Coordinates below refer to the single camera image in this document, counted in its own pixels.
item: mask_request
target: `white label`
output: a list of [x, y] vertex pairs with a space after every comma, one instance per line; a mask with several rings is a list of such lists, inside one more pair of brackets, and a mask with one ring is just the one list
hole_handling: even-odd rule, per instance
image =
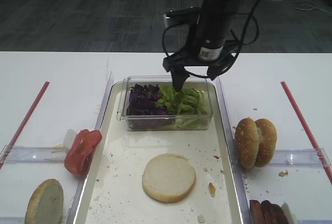
[[218, 58], [222, 49], [222, 47], [218, 49], [207, 49], [202, 47], [199, 56], [204, 61], [214, 61]]

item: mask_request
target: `hamburger bun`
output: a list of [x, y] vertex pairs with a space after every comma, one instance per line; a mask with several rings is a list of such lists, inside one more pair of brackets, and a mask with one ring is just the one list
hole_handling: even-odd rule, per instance
[[25, 213], [25, 224], [61, 224], [63, 189], [55, 179], [41, 183], [33, 192]]
[[196, 182], [195, 169], [177, 154], [161, 154], [152, 158], [143, 173], [143, 189], [160, 202], [178, 202], [187, 197]]
[[277, 134], [267, 119], [242, 119], [235, 131], [235, 143], [241, 165], [250, 169], [264, 167], [273, 158]]

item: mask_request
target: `green lettuce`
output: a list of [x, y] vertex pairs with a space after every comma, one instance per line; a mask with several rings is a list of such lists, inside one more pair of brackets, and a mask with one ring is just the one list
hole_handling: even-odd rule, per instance
[[[172, 86], [165, 86], [159, 90], [162, 97], [156, 102], [156, 107], [166, 107], [170, 115], [206, 115], [204, 94], [193, 88], [176, 92]], [[204, 119], [183, 118], [176, 119], [173, 128], [197, 129], [206, 124]]]

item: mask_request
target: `cable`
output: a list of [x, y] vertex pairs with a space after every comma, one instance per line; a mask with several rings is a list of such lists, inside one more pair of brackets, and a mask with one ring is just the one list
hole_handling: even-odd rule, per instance
[[[239, 13], [239, 15], [249, 15], [249, 13]], [[254, 37], [254, 39], [252, 41], [250, 41], [247, 44], [243, 44], [243, 45], [253, 44], [259, 38], [259, 25], [258, 25], [258, 21], [257, 21], [257, 19], [254, 16], [251, 16], [251, 20], [253, 20], [254, 23], [255, 23], [255, 25], [256, 25], [256, 34], [255, 34], [255, 37]]]
[[259, 3], [261, 2], [262, 0], [256, 0], [255, 4], [253, 5], [253, 7], [251, 8], [250, 12], [248, 13], [248, 17], [247, 17], [247, 20], [243, 26], [243, 30], [242, 30], [242, 34], [241, 34], [241, 38], [240, 38], [240, 42], [239, 42], [239, 47], [238, 47], [238, 50], [234, 56], [234, 58], [232, 60], [229, 60], [229, 64], [227, 67], [225, 67], [225, 69], [221, 72], [220, 75], [226, 73], [227, 71], [230, 70], [230, 68], [233, 66], [234, 62], [236, 61], [236, 59], [238, 58], [240, 52], [241, 52], [241, 49], [242, 49], [242, 46], [244, 45], [244, 38], [245, 38], [245, 34], [246, 34], [246, 31], [247, 31], [247, 28], [249, 26], [249, 22], [250, 22], [250, 19], [252, 18], [257, 6], [259, 5]]
[[324, 8], [318, 7], [315, 2], [310, 0], [302, 0], [302, 1], [292, 1], [292, 3], [302, 3], [298, 7], [294, 8], [295, 10], [302, 10], [302, 11], [310, 11], [310, 10], [320, 10], [329, 16], [332, 16], [332, 12], [325, 10]]
[[[238, 15], [249, 15], [249, 13], [238, 13]], [[254, 23], [255, 23], [255, 25], [256, 25], [256, 34], [255, 34], [255, 37], [253, 38], [252, 41], [250, 41], [250, 42], [247, 43], [247, 44], [243, 44], [243, 45], [250, 45], [250, 44], [253, 44], [253, 43], [254, 43], [255, 41], [257, 41], [258, 38], [259, 38], [259, 34], [260, 34], [260, 32], [259, 32], [258, 21], [257, 21], [257, 19], [256, 19], [254, 16], [251, 16], [251, 19], [254, 21]], [[234, 32], [232, 29], [230, 29], [230, 33], [231, 33], [231, 35], [233, 36], [233, 38], [234, 38], [235, 41], [239, 41], [238, 37], [236, 36], [235, 32]]]
[[162, 32], [162, 38], [161, 38], [161, 45], [162, 45], [162, 50], [164, 51], [165, 55], [167, 57], [170, 57], [170, 55], [168, 54], [167, 52], [167, 49], [166, 49], [166, 44], [165, 44], [165, 35], [166, 35], [166, 32], [173, 28], [173, 27], [177, 27], [177, 26], [180, 26], [180, 24], [175, 24], [175, 25], [171, 25], [171, 26], [168, 26], [163, 32]]
[[[220, 75], [226, 73], [227, 71], [230, 70], [230, 68], [233, 66], [234, 62], [236, 61], [236, 59], [238, 58], [240, 52], [241, 52], [241, 49], [242, 49], [242, 46], [243, 45], [249, 45], [249, 44], [252, 44], [253, 42], [255, 42], [259, 36], [259, 26], [258, 26], [258, 22], [256, 20], [256, 18], [253, 16], [257, 6], [259, 5], [259, 3], [261, 2], [262, 0], [256, 0], [255, 4], [252, 6], [251, 10], [249, 13], [241, 13], [242, 15], [248, 15], [246, 21], [245, 21], [245, 24], [243, 26], [243, 30], [242, 30], [242, 33], [241, 33], [241, 38], [239, 40], [239, 46], [238, 46], [238, 49], [236, 51], [236, 54], [234, 57], [232, 57], [233, 59], [226, 59], [225, 60], [225, 68], [224, 70], [220, 73]], [[246, 31], [247, 31], [247, 28], [249, 26], [249, 23], [250, 23], [250, 20], [253, 19], [253, 21], [255, 22], [256, 24], [256, 27], [257, 27], [257, 31], [256, 31], [256, 35], [255, 35], [255, 38], [249, 42], [248, 44], [245, 44], [244, 43], [244, 39], [245, 39], [245, 35], [246, 35]], [[166, 32], [173, 28], [173, 27], [176, 27], [176, 26], [179, 26], [179, 25], [171, 25], [171, 26], [168, 26], [162, 33], [162, 49], [164, 51], [164, 53], [166, 54], [167, 57], [170, 57], [168, 52], [167, 52], [167, 49], [166, 49], [166, 46], [165, 46], [165, 35], [166, 35]], [[238, 38], [236, 37], [235, 33], [233, 31], [231, 31], [231, 34], [234, 36], [234, 38], [236, 40], [238, 40]], [[202, 75], [197, 75], [197, 74], [194, 74], [192, 72], [189, 72], [187, 71], [188, 74], [190, 75], [193, 75], [193, 76], [196, 76], [196, 77], [199, 77], [199, 78], [209, 78], [208, 76], [202, 76]]]

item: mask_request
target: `bottom bun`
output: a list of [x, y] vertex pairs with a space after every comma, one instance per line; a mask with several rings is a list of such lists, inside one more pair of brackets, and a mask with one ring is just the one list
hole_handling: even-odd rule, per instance
[[145, 167], [143, 189], [160, 202], [177, 202], [187, 197], [196, 181], [195, 169], [183, 156], [162, 154]]

